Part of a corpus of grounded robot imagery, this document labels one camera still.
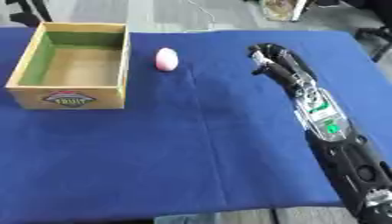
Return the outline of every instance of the wire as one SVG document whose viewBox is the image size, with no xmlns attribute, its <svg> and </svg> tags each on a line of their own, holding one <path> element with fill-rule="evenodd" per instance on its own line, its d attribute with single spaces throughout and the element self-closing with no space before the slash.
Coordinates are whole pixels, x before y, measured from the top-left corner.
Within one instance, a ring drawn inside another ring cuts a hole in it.
<svg viewBox="0 0 392 224">
<path fill-rule="evenodd" d="M 205 14 L 207 14 L 210 18 L 211 18 L 211 26 L 212 29 L 215 29 L 215 25 L 216 25 L 216 19 L 215 16 L 213 14 L 211 14 L 208 10 L 204 9 L 201 5 L 195 3 L 193 0 L 186 0 L 189 4 L 193 4 L 196 7 L 198 7 L 202 12 L 204 12 Z"/>
</svg>

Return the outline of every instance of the floor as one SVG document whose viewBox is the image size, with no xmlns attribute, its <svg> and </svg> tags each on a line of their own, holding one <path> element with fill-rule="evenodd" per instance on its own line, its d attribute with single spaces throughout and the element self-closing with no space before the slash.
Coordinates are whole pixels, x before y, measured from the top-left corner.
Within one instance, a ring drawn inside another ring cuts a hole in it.
<svg viewBox="0 0 392 224">
<path fill-rule="evenodd" d="M 341 30 L 354 33 L 358 27 L 378 27 L 380 22 L 369 11 L 347 5 L 312 9 L 300 22 L 281 23 L 266 20 L 256 3 L 242 0 L 46 0 L 54 21 L 128 23 L 133 32 L 203 32 L 226 29 Z M 5 6 L 0 0 L 0 25 L 20 25 L 9 21 L 9 11 L 20 11 L 16 5 Z M 370 51 L 380 43 L 368 41 Z M 392 55 L 379 63 L 392 81 Z M 282 224 L 355 223 L 341 208 L 300 207 L 278 209 Z M 267 210 L 220 213 L 224 224 L 269 224 Z"/>
</svg>

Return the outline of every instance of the fruit box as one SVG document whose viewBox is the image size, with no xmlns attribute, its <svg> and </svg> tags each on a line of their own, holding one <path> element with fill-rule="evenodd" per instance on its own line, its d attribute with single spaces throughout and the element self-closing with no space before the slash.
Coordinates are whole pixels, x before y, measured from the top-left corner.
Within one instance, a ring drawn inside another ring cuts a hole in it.
<svg viewBox="0 0 392 224">
<path fill-rule="evenodd" d="M 123 109 L 125 24 L 42 23 L 6 88 L 26 109 Z"/>
</svg>

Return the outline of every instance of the green led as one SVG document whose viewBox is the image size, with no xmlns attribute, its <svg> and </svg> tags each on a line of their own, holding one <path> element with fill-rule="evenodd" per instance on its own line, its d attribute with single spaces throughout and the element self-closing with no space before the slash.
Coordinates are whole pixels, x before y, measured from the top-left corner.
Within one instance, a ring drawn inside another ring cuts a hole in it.
<svg viewBox="0 0 392 224">
<path fill-rule="evenodd" d="M 328 131 L 328 133 L 330 134 L 334 134 L 336 132 L 338 132 L 340 130 L 340 127 L 336 124 L 330 124 L 328 126 L 326 126 L 326 131 Z"/>
<path fill-rule="evenodd" d="M 317 112 L 317 111 L 322 110 L 322 109 L 327 109 L 328 107 L 329 107 L 329 103 L 327 101 L 325 101 L 319 107 L 313 108 L 313 109 L 309 110 L 308 112 L 309 113 L 313 113 L 313 112 Z"/>
</svg>

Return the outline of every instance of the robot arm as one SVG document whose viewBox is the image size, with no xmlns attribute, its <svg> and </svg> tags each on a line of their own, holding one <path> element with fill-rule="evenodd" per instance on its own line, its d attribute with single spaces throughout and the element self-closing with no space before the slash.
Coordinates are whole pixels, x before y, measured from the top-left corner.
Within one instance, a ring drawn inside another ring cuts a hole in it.
<svg viewBox="0 0 392 224">
<path fill-rule="evenodd" d="M 360 224 L 392 223 L 392 172 L 361 135 L 313 71 L 280 45 L 249 48 L 258 68 L 292 101 L 305 139 L 344 206 Z"/>
</svg>

